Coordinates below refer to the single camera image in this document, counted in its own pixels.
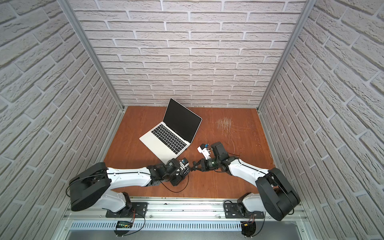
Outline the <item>white perforated vent strip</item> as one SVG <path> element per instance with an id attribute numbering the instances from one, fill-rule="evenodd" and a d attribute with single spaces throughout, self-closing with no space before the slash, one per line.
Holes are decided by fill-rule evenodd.
<path id="1" fill-rule="evenodd" d="M 118 221 L 73 221 L 70 230 L 116 230 Z M 135 221 L 131 229 L 122 230 L 143 230 L 143 231 L 225 231 L 240 232 L 239 221 Z"/>

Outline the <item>aluminium right corner post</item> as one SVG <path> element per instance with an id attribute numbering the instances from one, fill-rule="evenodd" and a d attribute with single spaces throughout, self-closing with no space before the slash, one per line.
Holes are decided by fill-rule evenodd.
<path id="1" fill-rule="evenodd" d="M 294 46 L 295 46 L 295 43 L 302 31 L 302 29 L 304 28 L 304 25 L 313 9 L 313 7 L 315 6 L 315 3 L 317 1 L 316 0 L 308 0 L 305 2 L 305 5 L 302 9 L 302 12 L 301 14 L 299 15 L 299 18 L 298 18 L 298 21 L 292 31 L 292 34 L 290 35 L 290 38 L 286 44 L 286 47 L 283 51 L 283 54 L 282 56 L 280 57 L 280 60 L 278 62 L 278 65 L 272 75 L 272 78 L 266 88 L 266 91 L 264 92 L 264 95 L 260 101 L 260 104 L 257 108 L 258 112 L 261 111 L 261 108 L 265 105 L 265 102 L 267 100 L 267 97 L 269 95 L 269 93 L 272 91 L 272 87 L 274 86 L 278 76 L 279 76 L 279 73 L 280 71 L 283 69 L 283 66 L 284 64 L 286 63 L 287 59 L 289 58 L 290 56 L 290 53 L 292 52 Z"/>

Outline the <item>aluminium left corner post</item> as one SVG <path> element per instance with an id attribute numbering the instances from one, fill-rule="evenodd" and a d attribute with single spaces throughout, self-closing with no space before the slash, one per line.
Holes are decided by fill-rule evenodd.
<path id="1" fill-rule="evenodd" d="M 89 58 L 93 62 L 96 70 L 100 74 L 100 76 L 101 76 L 103 82 L 105 83 L 107 89 L 109 90 L 112 98 L 114 99 L 114 101 L 117 104 L 120 111 L 123 112 L 125 110 L 125 107 L 122 104 L 122 101 L 120 100 L 115 88 L 113 87 L 113 84 L 112 84 L 111 80 L 109 79 L 104 67 L 102 66 L 102 63 L 101 63 L 100 59 L 98 58 L 97 53 L 94 50 L 89 38 L 87 37 L 85 30 L 83 29 L 80 21 L 76 17 L 75 11 L 72 9 L 70 2 L 67 0 L 58 0 L 58 3 L 60 5 L 61 9 L 63 10 L 63 13 L 67 17 L 69 23 L 72 25 L 75 33 L 77 34 L 80 42 L 82 43 L 85 51 L 89 55 Z"/>

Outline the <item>silver laptop black screen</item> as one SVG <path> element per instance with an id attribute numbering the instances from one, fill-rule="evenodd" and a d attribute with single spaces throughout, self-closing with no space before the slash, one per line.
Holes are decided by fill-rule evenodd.
<path id="1" fill-rule="evenodd" d="M 163 120 L 140 137 L 140 141 L 162 162 L 176 159 L 193 142 L 202 118 L 170 99 Z"/>

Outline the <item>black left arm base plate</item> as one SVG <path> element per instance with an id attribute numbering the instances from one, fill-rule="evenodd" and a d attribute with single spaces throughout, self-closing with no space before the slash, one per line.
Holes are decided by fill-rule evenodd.
<path id="1" fill-rule="evenodd" d="M 106 218 L 144 218 L 148 209 L 148 202 L 133 202 L 117 213 L 107 210 Z"/>

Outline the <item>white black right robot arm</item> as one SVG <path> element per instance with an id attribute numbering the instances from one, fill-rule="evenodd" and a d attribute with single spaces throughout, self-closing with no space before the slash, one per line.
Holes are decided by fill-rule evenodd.
<path id="1" fill-rule="evenodd" d="M 193 162 L 192 171 L 209 172 L 221 170 L 230 176 L 251 183 L 258 193 L 246 193 L 236 203 L 225 206 L 228 218 L 247 218 L 256 214 L 269 214 L 274 220 L 281 221 L 292 215 L 301 203 L 299 194 L 289 183 L 283 172 L 277 168 L 271 170 L 252 166 L 238 156 L 228 153 L 221 142 L 202 144 L 198 152 L 204 158 Z"/>

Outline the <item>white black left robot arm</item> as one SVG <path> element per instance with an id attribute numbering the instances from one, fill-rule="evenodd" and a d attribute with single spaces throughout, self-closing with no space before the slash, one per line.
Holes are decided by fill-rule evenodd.
<path id="1" fill-rule="evenodd" d="M 114 192 L 114 189 L 152 187 L 163 182 L 177 186 L 188 176 L 190 170 L 185 158 L 140 169 L 114 169 L 108 168 L 105 163 L 97 163 L 69 181 L 71 210 L 79 212 L 96 207 L 114 214 L 122 210 L 129 211 L 132 207 L 129 195 Z"/>

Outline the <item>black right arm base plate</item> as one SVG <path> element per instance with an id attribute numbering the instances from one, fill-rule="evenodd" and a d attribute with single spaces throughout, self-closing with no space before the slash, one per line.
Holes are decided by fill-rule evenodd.
<path id="1" fill-rule="evenodd" d="M 224 201 L 223 208 L 226 219 L 263 219 L 265 217 L 264 212 L 249 212 L 242 205 L 233 203 L 231 201 Z"/>

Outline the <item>green left controller board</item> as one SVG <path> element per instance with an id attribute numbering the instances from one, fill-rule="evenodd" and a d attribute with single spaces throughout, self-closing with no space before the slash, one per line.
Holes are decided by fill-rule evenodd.
<path id="1" fill-rule="evenodd" d="M 129 221 L 118 221 L 116 224 L 116 230 L 131 229 L 134 223 Z"/>

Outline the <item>aluminium corner post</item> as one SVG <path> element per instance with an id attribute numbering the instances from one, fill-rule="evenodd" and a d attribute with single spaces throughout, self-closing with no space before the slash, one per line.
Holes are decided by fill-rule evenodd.
<path id="1" fill-rule="evenodd" d="M 112 84 L 111 80 L 109 79 L 104 67 L 102 66 L 102 63 L 101 63 L 100 59 L 98 58 L 97 53 L 94 50 L 89 38 L 87 37 L 85 30 L 83 29 L 80 21 L 76 17 L 75 11 L 72 9 L 70 2 L 67 0 L 58 0 L 58 3 L 60 5 L 61 9 L 63 10 L 63 13 L 67 17 L 69 23 L 72 25 L 75 33 L 77 34 L 80 42 L 82 43 L 85 51 L 89 55 L 89 58 L 93 62 L 96 70 L 100 74 L 100 76 L 101 76 L 103 82 L 105 83 L 107 89 L 109 90 L 112 98 L 114 99 L 114 101 L 117 104 L 120 111 L 123 112 L 125 110 L 125 107 L 122 104 L 122 101 L 120 100 L 115 88 L 113 87 L 113 84 Z"/>
<path id="2" fill-rule="evenodd" d="M 284 64 L 286 63 L 287 59 L 289 58 L 290 56 L 290 53 L 292 52 L 294 46 L 295 46 L 295 43 L 302 31 L 302 29 L 304 28 L 304 25 L 313 9 L 313 7 L 315 6 L 315 3 L 317 1 L 316 0 L 308 0 L 305 2 L 305 5 L 302 9 L 302 12 L 301 14 L 299 15 L 299 18 L 298 18 L 298 21 L 292 31 L 292 34 L 290 35 L 290 38 L 286 44 L 286 47 L 283 51 L 283 54 L 282 56 L 280 57 L 280 60 L 278 62 L 278 65 L 272 75 L 272 78 L 266 88 L 266 91 L 264 92 L 264 95 L 260 101 L 260 104 L 257 108 L 258 112 L 261 111 L 261 108 L 265 105 L 265 102 L 267 100 L 267 97 L 269 95 L 269 93 L 272 91 L 272 87 L 274 86 L 278 76 L 279 76 L 279 73 L 280 71 L 283 69 L 283 66 Z"/>

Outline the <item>black right controller board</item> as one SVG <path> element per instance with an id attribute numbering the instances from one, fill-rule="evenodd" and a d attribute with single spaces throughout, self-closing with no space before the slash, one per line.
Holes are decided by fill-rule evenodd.
<path id="1" fill-rule="evenodd" d="M 241 222 L 241 233 L 245 238 L 250 238 L 256 233 L 257 224 L 255 222 Z"/>

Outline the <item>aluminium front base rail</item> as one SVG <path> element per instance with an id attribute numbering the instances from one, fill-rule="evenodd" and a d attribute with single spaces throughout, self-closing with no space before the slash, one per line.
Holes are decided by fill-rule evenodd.
<path id="1" fill-rule="evenodd" d="M 237 213 L 237 208 L 225 209 L 225 199 L 208 198 L 160 198 L 160 197 L 131 197 L 133 205 L 147 203 L 145 210 L 146 220 L 170 220 L 170 221 L 229 221 L 248 220 L 250 216 L 243 217 Z M 106 218 L 106 210 L 91 207 L 80 212 L 73 212 L 70 208 L 64 214 L 63 220 L 114 220 Z M 240 217 L 227 219 L 227 216 Z M 307 222 L 309 219 L 299 204 L 294 214 L 287 215 L 282 221 Z"/>

